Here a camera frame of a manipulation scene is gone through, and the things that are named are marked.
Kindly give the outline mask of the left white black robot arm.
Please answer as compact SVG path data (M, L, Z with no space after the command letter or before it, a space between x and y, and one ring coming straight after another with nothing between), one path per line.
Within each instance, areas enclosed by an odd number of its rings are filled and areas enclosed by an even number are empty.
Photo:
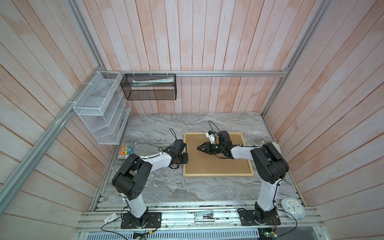
M170 146L149 156L129 155L112 180L118 193L127 199L130 214L139 219L145 215L147 206L142 192L151 172L173 165L188 163L187 144L176 139Z

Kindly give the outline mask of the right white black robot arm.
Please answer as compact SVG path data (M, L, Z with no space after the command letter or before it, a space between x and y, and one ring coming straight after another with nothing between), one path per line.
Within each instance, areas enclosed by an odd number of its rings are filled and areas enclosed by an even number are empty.
M289 165L281 155L279 144L272 142L261 146L234 145L227 131L206 133L208 142L197 150L208 155L223 155L225 159L250 160L262 179L259 198L255 203L254 218L257 224L265 225L271 217L277 215L275 199L278 184L289 171Z

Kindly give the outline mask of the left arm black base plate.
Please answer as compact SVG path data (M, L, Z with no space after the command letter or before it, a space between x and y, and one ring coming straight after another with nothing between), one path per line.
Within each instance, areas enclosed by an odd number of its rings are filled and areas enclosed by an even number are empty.
M161 227L162 213L144 213L140 218L136 218L131 213L123 214L121 229L143 229L145 227L158 229Z

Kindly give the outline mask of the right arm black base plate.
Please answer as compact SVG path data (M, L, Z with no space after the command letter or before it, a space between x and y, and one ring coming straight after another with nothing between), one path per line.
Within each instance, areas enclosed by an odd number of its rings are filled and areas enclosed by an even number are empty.
M258 205L256 205L254 210L239 208L237 209L237 213L242 226L281 225L277 208L273 208L272 210L265 212Z

